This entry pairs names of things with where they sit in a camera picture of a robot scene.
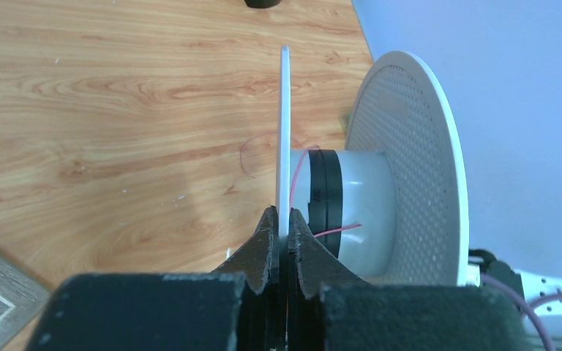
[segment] purple cable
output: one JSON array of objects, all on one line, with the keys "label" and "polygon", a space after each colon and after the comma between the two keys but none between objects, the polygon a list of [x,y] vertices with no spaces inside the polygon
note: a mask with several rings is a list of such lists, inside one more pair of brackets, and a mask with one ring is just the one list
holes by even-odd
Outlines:
[{"label": "purple cable", "polygon": [[[541,296],[539,298],[536,298],[535,300],[532,300],[531,302],[529,302],[529,306],[532,309],[537,309],[538,307],[541,307],[547,303],[551,303],[554,301],[561,301],[562,302],[562,291],[557,292],[556,294],[549,294],[546,296]],[[525,312],[522,312],[522,318],[525,318],[527,316],[527,314]]]},{"label": "purple cable", "polygon": [[548,335],[548,331],[544,327],[544,323],[542,323],[542,320],[539,319],[538,315],[531,308],[531,306],[529,306],[524,298],[518,295],[518,293],[515,292],[512,288],[508,287],[501,281],[488,276],[485,273],[481,273],[481,281],[486,283],[486,285],[499,289],[503,294],[514,301],[514,303],[518,305],[529,316],[529,320],[537,330],[539,338],[542,340],[542,344],[544,344],[544,349],[546,351],[557,350],[555,349],[555,344],[552,342],[550,335]]}]

